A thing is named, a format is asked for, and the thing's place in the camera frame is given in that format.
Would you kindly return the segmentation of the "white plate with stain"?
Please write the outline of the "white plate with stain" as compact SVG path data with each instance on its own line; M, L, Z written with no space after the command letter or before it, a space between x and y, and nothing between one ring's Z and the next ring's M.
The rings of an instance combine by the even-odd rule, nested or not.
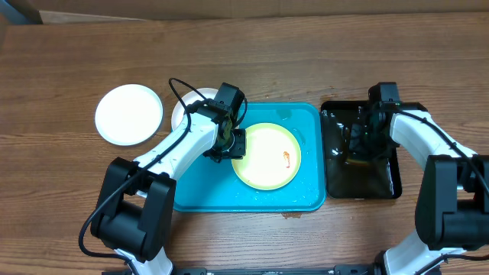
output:
M133 146L151 138L160 127L164 107L152 89L125 84L108 92L95 112L100 136L118 146Z

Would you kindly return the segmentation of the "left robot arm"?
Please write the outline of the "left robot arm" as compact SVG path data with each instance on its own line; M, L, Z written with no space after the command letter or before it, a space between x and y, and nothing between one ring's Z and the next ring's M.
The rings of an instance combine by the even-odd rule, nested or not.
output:
M179 127L136 160L115 158L108 166L95 210L79 233L79 248L90 256L123 260L127 274L175 274L164 245L176 182L200 156L216 163L245 155L239 125L248 101L224 82L215 97L183 106Z

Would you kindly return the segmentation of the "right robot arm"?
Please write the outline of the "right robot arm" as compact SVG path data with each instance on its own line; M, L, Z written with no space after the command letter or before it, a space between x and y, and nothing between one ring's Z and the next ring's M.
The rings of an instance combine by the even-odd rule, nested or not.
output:
M415 230L378 254L375 272L435 274L450 259L486 261L472 251L488 243L488 157L460 145L421 104L402 102L396 83L379 82L351 127L348 154L367 162L397 147L423 169Z

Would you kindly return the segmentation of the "green yellow sponge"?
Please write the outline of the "green yellow sponge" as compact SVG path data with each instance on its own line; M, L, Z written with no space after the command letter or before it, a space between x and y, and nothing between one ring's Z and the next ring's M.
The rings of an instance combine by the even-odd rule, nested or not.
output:
M352 165L352 166L367 167L372 164L372 160L362 156L349 154L345 159L345 164Z

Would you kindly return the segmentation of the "yellow plate with stain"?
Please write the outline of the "yellow plate with stain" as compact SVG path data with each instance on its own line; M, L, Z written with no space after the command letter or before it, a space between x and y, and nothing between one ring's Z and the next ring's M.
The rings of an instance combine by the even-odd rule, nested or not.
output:
M237 177L254 189L269 191L290 183L302 161L299 142L285 127L258 123L245 129L246 153L232 161Z

